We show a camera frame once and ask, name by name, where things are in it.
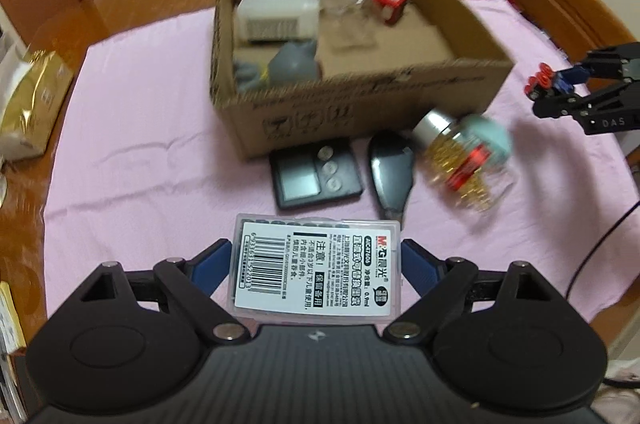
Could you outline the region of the clear plastic refill case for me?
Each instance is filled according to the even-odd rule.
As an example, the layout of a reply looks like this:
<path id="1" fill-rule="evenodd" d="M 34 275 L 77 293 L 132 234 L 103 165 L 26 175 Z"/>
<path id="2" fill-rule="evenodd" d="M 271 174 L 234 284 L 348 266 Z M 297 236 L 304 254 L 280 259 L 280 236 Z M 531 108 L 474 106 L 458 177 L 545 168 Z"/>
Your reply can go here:
<path id="1" fill-rule="evenodd" d="M 258 322 L 386 323 L 400 309 L 400 224 L 239 215 L 229 311 Z"/>

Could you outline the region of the black digital timer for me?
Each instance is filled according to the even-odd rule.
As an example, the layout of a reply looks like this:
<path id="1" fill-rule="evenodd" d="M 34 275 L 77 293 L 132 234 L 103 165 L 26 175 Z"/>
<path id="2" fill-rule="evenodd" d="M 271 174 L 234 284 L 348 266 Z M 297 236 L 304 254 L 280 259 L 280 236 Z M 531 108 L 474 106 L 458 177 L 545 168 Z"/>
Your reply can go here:
<path id="1" fill-rule="evenodd" d="M 348 138 L 297 145 L 269 154 L 274 198 L 280 210 L 359 197 L 362 179 Z"/>

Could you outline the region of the dark blue toy train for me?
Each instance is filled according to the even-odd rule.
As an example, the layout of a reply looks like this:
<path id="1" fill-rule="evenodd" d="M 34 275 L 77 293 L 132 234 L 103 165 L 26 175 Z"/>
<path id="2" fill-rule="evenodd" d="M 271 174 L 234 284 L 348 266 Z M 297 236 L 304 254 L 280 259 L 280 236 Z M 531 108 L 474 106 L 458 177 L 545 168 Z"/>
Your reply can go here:
<path id="1" fill-rule="evenodd" d="M 575 87 L 567 82 L 559 72 L 555 72 L 547 63 L 540 63 L 533 76 L 529 76 L 524 93 L 532 101 L 552 96 L 570 95 Z"/>

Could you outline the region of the wooden chair right side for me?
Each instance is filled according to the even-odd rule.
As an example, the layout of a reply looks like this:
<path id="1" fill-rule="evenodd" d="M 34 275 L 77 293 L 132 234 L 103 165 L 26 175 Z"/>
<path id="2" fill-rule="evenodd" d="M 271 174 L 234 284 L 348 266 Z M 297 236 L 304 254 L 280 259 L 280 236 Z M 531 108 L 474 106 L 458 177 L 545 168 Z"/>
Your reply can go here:
<path id="1" fill-rule="evenodd" d="M 508 0 L 572 62 L 591 50 L 636 40 L 601 0 Z"/>

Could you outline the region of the mint green round object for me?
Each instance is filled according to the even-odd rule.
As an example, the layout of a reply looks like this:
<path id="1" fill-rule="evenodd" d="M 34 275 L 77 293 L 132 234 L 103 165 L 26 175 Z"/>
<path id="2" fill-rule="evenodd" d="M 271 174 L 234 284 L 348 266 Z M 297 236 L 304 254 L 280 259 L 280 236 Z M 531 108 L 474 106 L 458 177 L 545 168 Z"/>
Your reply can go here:
<path id="1" fill-rule="evenodd" d="M 512 155 L 512 137 L 503 125 L 484 115 L 465 116 L 461 124 L 467 132 L 487 145 L 492 165 L 504 165 L 509 160 Z"/>

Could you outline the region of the bottle of golden capsules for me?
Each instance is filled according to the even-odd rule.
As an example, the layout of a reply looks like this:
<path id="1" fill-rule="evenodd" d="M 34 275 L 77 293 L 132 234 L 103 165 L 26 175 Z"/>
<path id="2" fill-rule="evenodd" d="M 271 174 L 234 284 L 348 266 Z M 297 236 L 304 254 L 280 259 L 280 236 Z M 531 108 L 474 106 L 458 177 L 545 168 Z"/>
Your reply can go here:
<path id="1" fill-rule="evenodd" d="M 411 136 L 423 155 L 427 176 L 447 201 L 486 211 L 512 191 L 518 177 L 511 167 L 511 157 L 504 165 L 489 162 L 487 145 L 462 127 L 462 118 L 430 110 Z"/>

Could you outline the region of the brown cardboard box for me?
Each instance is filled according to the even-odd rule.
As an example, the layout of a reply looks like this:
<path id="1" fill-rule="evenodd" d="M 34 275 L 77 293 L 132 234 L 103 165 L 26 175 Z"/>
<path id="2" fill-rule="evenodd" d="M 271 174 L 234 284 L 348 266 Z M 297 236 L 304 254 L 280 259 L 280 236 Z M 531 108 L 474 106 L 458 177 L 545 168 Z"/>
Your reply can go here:
<path id="1" fill-rule="evenodd" d="M 283 147 L 378 129 L 409 129 L 432 107 L 454 116 L 483 113 L 513 63 L 461 0 L 409 0 L 394 26 L 377 18 L 356 26 L 357 46 L 336 20 L 320 17 L 316 82 L 241 92 L 234 66 L 266 66 L 276 46 L 242 40 L 241 0 L 216 0 L 210 96 L 236 155 L 265 156 Z"/>

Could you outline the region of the pink tablecloth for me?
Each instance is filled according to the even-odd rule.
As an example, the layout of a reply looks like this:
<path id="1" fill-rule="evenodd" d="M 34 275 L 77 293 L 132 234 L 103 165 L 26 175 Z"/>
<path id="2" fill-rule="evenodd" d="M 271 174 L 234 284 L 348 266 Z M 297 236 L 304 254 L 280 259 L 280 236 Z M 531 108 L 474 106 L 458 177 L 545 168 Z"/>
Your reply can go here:
<path id="1" fill-rule="evenodd" d="M 539 119 L 523 87 L 565 66 L 506 0 L 463 0 L 514 69 L 488 109 L 513 137 L 518 180 L 480 213 L 449 205 L 418 173 L 402 233 L 446 258 L 502 270 L 524 259 L 586 319 L 639 273 L 638 191 L 616 139 L 570 118 Z M 43 210 L 46 306 L 55 311 L 99 263 L 148 269 L 231 237 L 240 214 L 274 210 L 269 165 L 243 162 L 209 98 L 212 10 L 92 46 L 76 82 Z"/>

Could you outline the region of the black glossy oval case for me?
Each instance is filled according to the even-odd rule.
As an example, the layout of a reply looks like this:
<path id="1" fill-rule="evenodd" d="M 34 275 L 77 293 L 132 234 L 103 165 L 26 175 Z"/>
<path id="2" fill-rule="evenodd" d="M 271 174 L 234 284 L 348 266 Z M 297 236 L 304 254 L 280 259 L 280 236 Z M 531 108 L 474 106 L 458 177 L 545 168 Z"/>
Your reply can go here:
<path id="1" fill-rule="evenodd" d="M 410 141 L 395 131 L 375 133 L 368 144 L 368 157 L 381 216 L 403 223 L 416 162 Z"/>

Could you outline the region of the clear plastic jar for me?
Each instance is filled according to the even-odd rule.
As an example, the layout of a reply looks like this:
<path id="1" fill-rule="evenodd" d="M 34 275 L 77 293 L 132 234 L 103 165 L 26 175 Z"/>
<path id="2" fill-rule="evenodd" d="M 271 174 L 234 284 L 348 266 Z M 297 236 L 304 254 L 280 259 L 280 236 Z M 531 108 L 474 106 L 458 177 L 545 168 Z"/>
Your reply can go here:
<path id="1" fill-rule="evenodd" d="M 329 46 L 346 51 L 375 45 L 371 0 L 320 0 L 321 30 Z"/>

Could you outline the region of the gold foil bag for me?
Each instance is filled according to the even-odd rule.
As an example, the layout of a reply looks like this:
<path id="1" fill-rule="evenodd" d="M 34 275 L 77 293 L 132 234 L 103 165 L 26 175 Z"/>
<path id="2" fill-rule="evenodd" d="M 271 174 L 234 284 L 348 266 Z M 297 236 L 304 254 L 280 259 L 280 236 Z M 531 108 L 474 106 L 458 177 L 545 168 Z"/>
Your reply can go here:
<path id="1" fill-rule="evenodd" d="M 41 156 L 74 73 L 56 52 L 21 56 L 15 46 L 1 62 L 1 156 Z"/>

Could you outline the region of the white plastic box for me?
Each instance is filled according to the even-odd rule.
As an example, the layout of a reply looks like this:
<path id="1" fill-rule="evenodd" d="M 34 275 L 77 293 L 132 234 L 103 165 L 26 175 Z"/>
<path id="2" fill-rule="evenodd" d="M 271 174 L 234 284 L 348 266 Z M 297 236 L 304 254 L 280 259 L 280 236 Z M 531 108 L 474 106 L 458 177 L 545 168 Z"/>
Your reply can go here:
<path id="1" fill-rule="evenodd" d="M 238 35 L 248 42 L 318 38 L 320 0 L 241 0 L 235 9 Z"/>

